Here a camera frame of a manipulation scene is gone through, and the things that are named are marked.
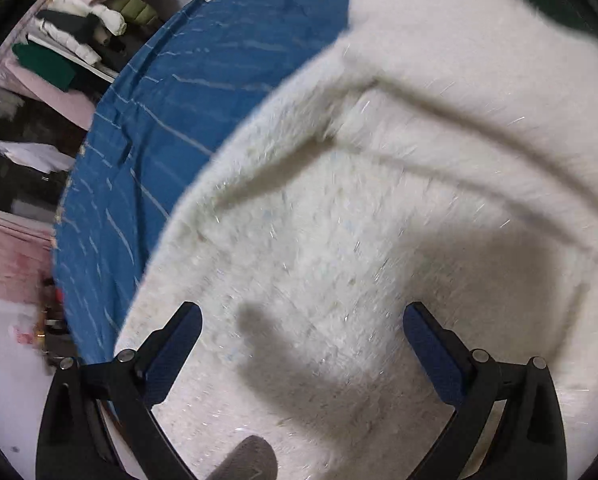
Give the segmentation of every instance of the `metal screw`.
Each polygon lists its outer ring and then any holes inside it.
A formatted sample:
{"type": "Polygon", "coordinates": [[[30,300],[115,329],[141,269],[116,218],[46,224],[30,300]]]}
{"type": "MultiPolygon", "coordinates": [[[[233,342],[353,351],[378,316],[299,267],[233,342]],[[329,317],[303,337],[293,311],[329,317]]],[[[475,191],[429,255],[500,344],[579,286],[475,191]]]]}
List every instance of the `metal screw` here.
{"type": "Polygon", "coordinates": [[[473,350],[473,359],[478,363],[485,363],[488,359],[490,359],[490,356],[486,350],[477,348],[476,350],[473,350]]]}
{"type": "Polygon", "coordinates": [[[74,359],[72,357],[64,357],[63,359],[61,359],[61,362],[59,363],[59,367],[61,368],[61,370],[67,370],[68,368],[72,368],[72,365],[74,365],[74,359]]]}
{"type": "Polygon", "coordinates": [[[132,361],[132,359],[134,359],[135,354],[136,352],[134,350],[131,348],[126,348],[116,355],[116,360],[120,363],[127,363],[128,361],[132,361]]]}
{"type": "Polygon", "coordinates": [[[546,361],[543,357],[533,357],[533,364],[535,368],[539,368],[540,370],[546,368],[546,361]]]}

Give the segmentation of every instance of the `white cloth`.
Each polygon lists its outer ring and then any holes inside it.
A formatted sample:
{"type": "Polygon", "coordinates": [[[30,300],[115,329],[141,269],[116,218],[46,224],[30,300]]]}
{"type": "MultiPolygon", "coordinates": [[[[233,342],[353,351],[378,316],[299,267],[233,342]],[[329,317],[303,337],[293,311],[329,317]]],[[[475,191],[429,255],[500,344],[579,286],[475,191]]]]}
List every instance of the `white cloth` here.
{"type": "Polygon", "coordinates": [[[90,6],[81,0],[53,0],[48,8],[77,16],[95,14],[115,36],[122,36],[126,29],[125,20],[121,13],[108,9],[108,7],[101,4],[90,6]]]}
{"type": "Polygon", "coordinates": [[[578,478],[598,453],[598,43],[523,0],[350,0],[349,19],[183,195],[117,349],[201,306],[154,410],[201,478],[246,433],[280,480],[405,478],[451,412],[402,333],[420,300],[469,348],[547,359],[578,478]]]}
{"type": "Polygon", "coordinates": [[[74,159],[70,155],[61,153],[50,144],[0,140],[0,152],[15,164],[35,168],[42,173],[70,171],[74,166],[74,159]]]}
{"type": "Polygon", "coordinates": [[[75,56],[79,57],[89,65],[94,65],[101,61],[101,56],[99,56],[89,44],[79,43],[73,35],[55,27],[47,20],[35,18],[34,24],[41,32],[50,36],[61,46],[67,48],[70,52],[75,54],[75,56]]]}

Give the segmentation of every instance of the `white plush fabric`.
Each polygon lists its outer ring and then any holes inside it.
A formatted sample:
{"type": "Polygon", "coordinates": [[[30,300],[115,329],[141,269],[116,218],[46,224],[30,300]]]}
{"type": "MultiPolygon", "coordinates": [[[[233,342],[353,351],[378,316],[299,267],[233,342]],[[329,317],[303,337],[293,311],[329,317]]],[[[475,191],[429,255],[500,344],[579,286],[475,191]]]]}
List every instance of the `white plush fabric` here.
{"type": "Polygon", "coordinates": [[[175,208],[119,338],[201,339],[154,412],[204,477],[248,433],[279,478],[406,478],[451,410],[401,330],[543,355],[569,476],[598,452],[598,44],[523,0],[351,0],[350,31],[175,208]]]}
{"type": "Polygon", "coordinates": [[[106,28],[115,36],[123,36],[125,34],[127,25],[123,15],[120,12],[108,9],[108,7],[101,4],[92,6],[90,12],[92,12],[92,14],[96,14],[103,24],[106,25],[106,28]]]}

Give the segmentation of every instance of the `folded clothes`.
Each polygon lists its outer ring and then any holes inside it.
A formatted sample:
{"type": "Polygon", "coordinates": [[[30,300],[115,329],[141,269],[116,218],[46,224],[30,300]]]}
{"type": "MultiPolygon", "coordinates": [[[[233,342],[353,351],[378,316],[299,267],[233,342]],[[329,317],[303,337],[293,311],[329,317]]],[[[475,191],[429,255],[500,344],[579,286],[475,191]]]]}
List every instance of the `folded clothes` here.
{"type": "Polygon", "coordinates": [[[56,52],[35,43],[12,46],[21,66],[44,78],[48,83],[67,92],[76,75],[75,65],[56,52]]]}
{"type": "Polygon", "coordinates": [[[79,41],[77,41],[76,38],[74,38],[71,34],[61,30],[58,27],[55,27],[51,22],[35,18],[34,24],[39,28],[40,31],[50,36],[61,46],[67,48],[70,52],[75,54],[75,56],[79,57],[89,65],[94,65],[95,63],[101,61],[99,54],[97,54],[89,44],[79,43],[79,41]]]}
{"type": "Polygon", "coordinates": [[[89,6],[82,0],[53,0],[48,8],[76,16],[95,14],[115,36],[121,36],[125,32],[124,17],[115,10],[108,9],[103,5],[89,6]]]}
{"type": "Polygon", "coordinates": [[[0,88],[0,119],[11,121],[16,111],[23,105],[24,101],[21,97],[5,88],[0,88]]]}
{"type": "Polygon", "coordinates": [[[14,56],[13,59],[6,61],[6,68],[18,81],[21,81],[22,85],[25,85],[25,88],[34,92],[34,95],[49,107],[84,130],[90,129],[95,106],[83,92],[74,89],[62,92],[31,70],[21,66],[14,56]]]}
{"type": "Polygon", "coordinates": [[[472,348],[545,356],[578,478],[598,453],[598,42],[523,0],[348,17],[182,195],[117,351],[203,309],[156,413],[200,477],[242,431],[284,480],[407,477],[451,412],[403,340],[421,300],[472,348]]]}
{"type": "Polygon", "coordinates": [[[56,28],[71,35],[79,43],[88,43],[92,40],[99,18],[95,14],[75,16],[58,10],[40,10],[36,14],[40,20],[52,23],[56,28]]]}

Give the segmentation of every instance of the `bed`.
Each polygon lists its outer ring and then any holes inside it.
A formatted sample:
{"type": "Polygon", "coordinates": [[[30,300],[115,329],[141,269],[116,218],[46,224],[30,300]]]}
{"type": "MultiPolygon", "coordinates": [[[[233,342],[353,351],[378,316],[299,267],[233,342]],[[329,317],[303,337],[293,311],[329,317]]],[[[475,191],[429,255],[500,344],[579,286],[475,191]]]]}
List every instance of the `bed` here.
{"type": "Polygon", "coordinates": [[[193,0],[98,104],[66,186],[54,275],[83,359],[114,343],[179,196],[236,125],[345,29],[348,0],[193,0]]]}

